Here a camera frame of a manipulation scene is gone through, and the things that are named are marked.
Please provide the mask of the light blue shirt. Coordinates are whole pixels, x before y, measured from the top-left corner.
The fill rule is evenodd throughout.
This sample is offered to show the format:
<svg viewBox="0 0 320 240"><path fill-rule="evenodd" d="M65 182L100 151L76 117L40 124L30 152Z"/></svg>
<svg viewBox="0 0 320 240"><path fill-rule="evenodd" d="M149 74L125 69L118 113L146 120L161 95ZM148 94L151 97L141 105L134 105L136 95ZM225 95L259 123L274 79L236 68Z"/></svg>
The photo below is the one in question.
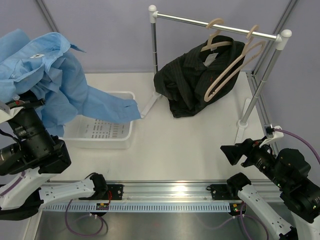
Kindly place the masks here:
<svg viewBox="0 0 320 240"><path fill-rule="evenodd" d="M138 120L137 102L122 99L87 84L73 55L77 47L57 32L35 39L16 29L0 39L0 100L8 103L32 93L45 104L37 114L48 132L64 135L76 116L123 124Z"/></svg>

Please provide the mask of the beige plastic hanger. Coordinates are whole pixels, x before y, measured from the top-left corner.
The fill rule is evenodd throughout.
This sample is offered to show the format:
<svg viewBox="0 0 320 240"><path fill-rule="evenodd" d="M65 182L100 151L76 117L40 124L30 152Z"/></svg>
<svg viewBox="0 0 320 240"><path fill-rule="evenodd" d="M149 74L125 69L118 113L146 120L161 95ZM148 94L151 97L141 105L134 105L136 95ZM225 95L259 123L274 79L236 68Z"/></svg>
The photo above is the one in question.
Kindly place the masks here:
<svg viewBox="0 0 320 240"><path fill-rule="evenodd" d="M243 67L261 55L265 48L266 41L261 40L252 44L252 41L254 40L253 32L258 30L259 27L260 26L256 24L250 29L249 33L246 35L247 42L244 44L241 54L208 87L203 98L206 103L211 101ZM246 55L257 47L259 47L257 53L252 55L247 61L244 61Z"/></svg>

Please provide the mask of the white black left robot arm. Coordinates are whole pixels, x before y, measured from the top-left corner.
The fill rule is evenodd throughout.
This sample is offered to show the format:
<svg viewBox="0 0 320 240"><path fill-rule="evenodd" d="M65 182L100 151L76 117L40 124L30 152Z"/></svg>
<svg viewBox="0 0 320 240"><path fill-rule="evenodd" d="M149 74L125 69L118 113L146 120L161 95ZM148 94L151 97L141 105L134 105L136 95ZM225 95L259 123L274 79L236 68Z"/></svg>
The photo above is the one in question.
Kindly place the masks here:
<svg viewBox="0 0 320 240"><path fill-rule="evenodd" d="M107 195L106 180L98 173L74 183L44 185L72 163L65 142L49 134L36 113L44 103L40 99L0 104L0 121L7 122L13 130L13 134L1 131L1 135L14 140L0 150L0 174L15 176L0 187L1 220L21 221L55 203L101 200Z"/></svg>

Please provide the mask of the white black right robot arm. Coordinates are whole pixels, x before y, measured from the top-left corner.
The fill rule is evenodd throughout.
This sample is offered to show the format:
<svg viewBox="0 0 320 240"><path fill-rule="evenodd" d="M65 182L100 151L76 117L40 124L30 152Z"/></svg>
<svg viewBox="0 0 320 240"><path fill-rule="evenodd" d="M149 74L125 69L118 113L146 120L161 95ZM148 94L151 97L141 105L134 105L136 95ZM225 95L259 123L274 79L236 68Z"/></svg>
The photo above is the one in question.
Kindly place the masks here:
<svg viewBox="0 0 320 240"><path fill-rule="evenodd" d="M254 166L280 191L280 198L291 212L295 225L285 221L256 191L249 178L242 172L226 181L226 192L233 199L239 198L250 207L267 230L278 240L318 240L320 238L320 188L308 179L311 166L304 156L291 148L273 155L271 148L261 140L246 139L220 149L231 165L241 157L244 168Z"/></svg>

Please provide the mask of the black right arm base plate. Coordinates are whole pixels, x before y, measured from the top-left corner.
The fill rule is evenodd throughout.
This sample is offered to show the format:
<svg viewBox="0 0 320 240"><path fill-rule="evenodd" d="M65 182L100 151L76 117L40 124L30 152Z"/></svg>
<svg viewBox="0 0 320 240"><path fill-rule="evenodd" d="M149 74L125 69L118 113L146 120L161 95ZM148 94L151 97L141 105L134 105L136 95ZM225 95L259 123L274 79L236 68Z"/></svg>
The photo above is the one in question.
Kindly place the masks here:
<svg viewBox="0 0 320 240"><path fill-rule="evenodd" d="M212 200L238 200L230 187L226 183L210 184L206 187L206 190L210 192Z"/></svg>

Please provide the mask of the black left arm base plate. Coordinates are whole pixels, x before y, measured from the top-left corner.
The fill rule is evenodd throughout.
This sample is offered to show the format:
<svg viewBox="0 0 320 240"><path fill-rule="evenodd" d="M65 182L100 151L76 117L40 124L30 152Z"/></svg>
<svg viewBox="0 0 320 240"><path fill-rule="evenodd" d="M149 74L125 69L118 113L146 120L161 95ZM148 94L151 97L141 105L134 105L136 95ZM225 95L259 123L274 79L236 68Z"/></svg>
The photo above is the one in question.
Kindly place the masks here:
<svg viewBox="0 0 320 240"><path fill-rule="evenodd" d="M106 200L121 201L123 199L124 185L123 184L107 184L107 191L103 196L80 197L79 200Z"/></svg>

